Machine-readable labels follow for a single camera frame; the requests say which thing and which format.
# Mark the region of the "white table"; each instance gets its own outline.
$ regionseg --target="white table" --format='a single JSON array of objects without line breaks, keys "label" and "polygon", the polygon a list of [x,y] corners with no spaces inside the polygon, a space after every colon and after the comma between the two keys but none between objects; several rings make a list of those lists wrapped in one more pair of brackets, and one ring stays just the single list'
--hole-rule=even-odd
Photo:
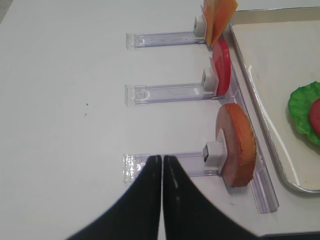
[{"label": "white table", "polygon": [[[319,0],[238,2],[238,10],[320,6]],[[199,80],[209,66],[204,45],[128,51],[125,33],[188,31],[201,3],[13,1],[0,25],[0,239],[65,239],[126,191],[122,154],[198,151],[214,137],[211,101],[124,104],[125,84]],[[258,235],[319,231],[320,197],[293,194],[279,182],[239,80],[280,207],[257,214],[239,207],[241,197],[230,205],[216,177],[194,178],[195,184]]]}]

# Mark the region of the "white surface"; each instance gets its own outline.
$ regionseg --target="white surface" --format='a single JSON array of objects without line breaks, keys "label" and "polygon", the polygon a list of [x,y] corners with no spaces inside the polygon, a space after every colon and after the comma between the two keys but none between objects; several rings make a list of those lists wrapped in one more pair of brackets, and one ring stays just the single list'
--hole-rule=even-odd
[{"label": "white surface", "polygon": [[289,179],[320,190],[320,148],[292,127],[288,100],[298,87],[320,81],[320,20],[233,27],[273,141]]},{"label": "white surface", "polygon": [[[0,239],[64,239],[125,192],[123,153],[192,152],[214,139],[211,101],[124,104],[125,84],[194,83],[210,66],[204,45],[125,48],[126,32],[191,30],[200,3],[13,1],[0,25]],[[307,5],[320,2],[239,0],[238,9]],[[280,208],[258,215],[241,192],[230,198],[220,178],[194,182],[257,234],[319,230],[320,198],[294,195],[280,184],[240,80]],[[163,221],[159,239],[165,239]]]}]

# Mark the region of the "red tomato slice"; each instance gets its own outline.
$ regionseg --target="red tomato slice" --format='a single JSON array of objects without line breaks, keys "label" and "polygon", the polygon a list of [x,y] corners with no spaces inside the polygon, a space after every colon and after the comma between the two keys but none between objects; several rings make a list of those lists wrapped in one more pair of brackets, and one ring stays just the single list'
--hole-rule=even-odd
[{"label": "red tomato slice", "polygon": [[315,133],[320,137],[320,98],[311,106],[309,122]]},{"label": "red tomato slice", "polygon": [[226,40],[220,39],[216,45],[214,45],[210,61],[212,70],[216,70],[219,78],[216,94],[225,95],[229,89],[231,77],[231,60]]}]

